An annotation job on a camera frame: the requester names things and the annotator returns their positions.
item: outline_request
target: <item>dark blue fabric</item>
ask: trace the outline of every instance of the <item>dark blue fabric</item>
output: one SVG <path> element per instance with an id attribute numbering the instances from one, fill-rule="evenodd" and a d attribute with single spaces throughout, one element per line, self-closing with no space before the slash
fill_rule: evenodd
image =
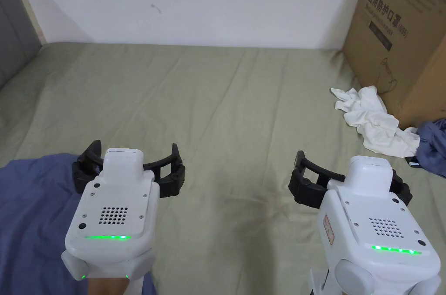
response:
<path id="1" fill-rule="evenodd" d="M 429 172 L 446 178 L 446 119 L 424 122 L 417 130 L 420 146 L 416 158 Z"/>
<path id="2" fill-rule="evenodd" d="M 61 254 L 80 195 L 71 164 L 77 156 L 54 154 L 11 161 L 0 168 L 0 294 L 84 295 Z M 144 295 L 156 294 L 150 274 Z"/>

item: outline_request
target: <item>green led light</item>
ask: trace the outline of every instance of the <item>green led light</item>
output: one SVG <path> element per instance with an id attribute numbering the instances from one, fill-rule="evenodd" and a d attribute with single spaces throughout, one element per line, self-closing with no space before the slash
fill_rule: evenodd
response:
<path id="1" fill-rule="evenodd" d="M 374 250 L 381 250 L 381 251 L 408 253 L 410 255 L 421 255 L 422 254 L 420 251 L 397 249 L 395 247 L 372 246 L 372 249 L 374 249 Z"/>
<path id="2" fill-rule="evenodd" d="M 125 240 L 125 239 L 131 239 L 131 236 L 120 236 L 120 235 L 115 235 L 115 236 L 85 236 L 85 238 L 87 239 L 120 239 L 120 240 Z"/>

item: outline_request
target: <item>white wall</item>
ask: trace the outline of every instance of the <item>white wall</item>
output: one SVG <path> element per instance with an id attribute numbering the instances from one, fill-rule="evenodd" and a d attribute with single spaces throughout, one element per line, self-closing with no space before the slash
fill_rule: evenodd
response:
<path id="1" fill-rule="evenodd" d="M 357 0 L 30 0 L 48 42 L 340 48 Z"/>

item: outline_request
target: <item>wrinkled sheet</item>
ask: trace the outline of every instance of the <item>wrinkled sheet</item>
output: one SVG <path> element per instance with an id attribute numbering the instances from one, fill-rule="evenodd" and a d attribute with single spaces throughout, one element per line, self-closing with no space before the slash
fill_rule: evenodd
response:
<path id="1" fill-rule="evenodd" d="M 364 87 L 359 91 L 352 88 L 348 92 L 332 88 L 331 92 L 339 99 L 334 108 L 344 111 L 345 122 L 364 136 L 366 149 L 399 158 L 415 155 L 420 145 L 416 128 L 404 131 L 398 128 L 400 122 L 387 112 L 376 87 Z"/>
<path id="2" fill-rule="evenodd" d="M 331 87 L 359 88 L 335 51 L 52 44 L 0 90 L 0 164 L 79 154 L 95 139 L 149 162 L 178 143 L 186 181 L 160 200 L 159 294 L 309 294 L 310 268 L 327 263 L 317 210 L 287 188 L 296 152 L 345 174 L 354 155 L 376 156 Z M 383 158 L 446 261 L 445 180 Z"/>
<path id="3" fill-rule="evenodd" d="M 78 206 L 72 154 L 11 161 L 0 168 L 0 294 L 87 295 L 61 254 Z M 150 274 L 143 295 L 155 295 Z"/>

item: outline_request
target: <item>gray headboard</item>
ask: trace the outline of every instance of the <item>gray headboard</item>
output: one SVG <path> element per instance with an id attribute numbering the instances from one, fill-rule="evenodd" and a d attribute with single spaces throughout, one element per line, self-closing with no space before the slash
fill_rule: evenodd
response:
<path id="1" fill-rule="evenodd" d="M 0 87 L 33 59 L 40 47 L 22 0 L 0 0 Z"/>

